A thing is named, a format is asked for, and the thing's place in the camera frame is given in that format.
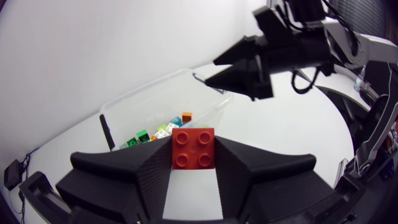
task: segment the white wall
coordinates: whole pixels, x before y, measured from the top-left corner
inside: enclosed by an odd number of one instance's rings
[[[0,179],[100,106],[258,32],[266,1],[8,0],[0,13]]]

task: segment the white lego brick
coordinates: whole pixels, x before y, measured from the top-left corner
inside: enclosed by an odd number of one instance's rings
[[[173,131],[173,128],[178,128],[179,126],[173,123],[169,123],[166,127],[166,131],[171,134]]]
[[[157,139],[161,139],[161,138],[167,137],[167,136],[169,136],[169,135],[170,135],[170,134],[169,134],[167,131],[163,130],[163,129],[160,129],[160,130],[158,130],[158,131],[155,133],[155,137],[156,137]]]

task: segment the lego stud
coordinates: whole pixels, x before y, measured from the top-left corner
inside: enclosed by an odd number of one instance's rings
[[[175,160],[175,163],[179,167],[185,167],[186,165],[188,165],[188,156],[185,153],[179,154]]]
[[[202,131],[199,134],[199,138],[198,139],[199,139],[200,144],[208,144],[210,142],[211,135],[207,131]]]
[[[202,167],[208,167],[210,165],[210,163],[211,163],[211,159],[207,153],[204,153],[199,157],[199,164]]]
[[[185,131],[181,131],[177,134],[175,140],[180,145],[184,145],[188,142],[188,134]]]

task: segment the black robotic claw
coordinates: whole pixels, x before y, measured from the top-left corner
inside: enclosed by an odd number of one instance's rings
[[[244,37],[215,59],[215,65],[232,66],[207,79],[207,86],[244,94],[254,101],[273,97],[272,73],[304,67],[331,73],[333,57],[322,28],[294,34],[268,7],[256,10],[254,16],[264,36]]]

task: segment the power adapter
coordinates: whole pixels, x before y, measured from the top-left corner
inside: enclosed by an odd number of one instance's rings
[[[4,170],[4,186],[8,190],[14,189],[18,184],[22,182],[23,168],[18,160],[14,160]]]

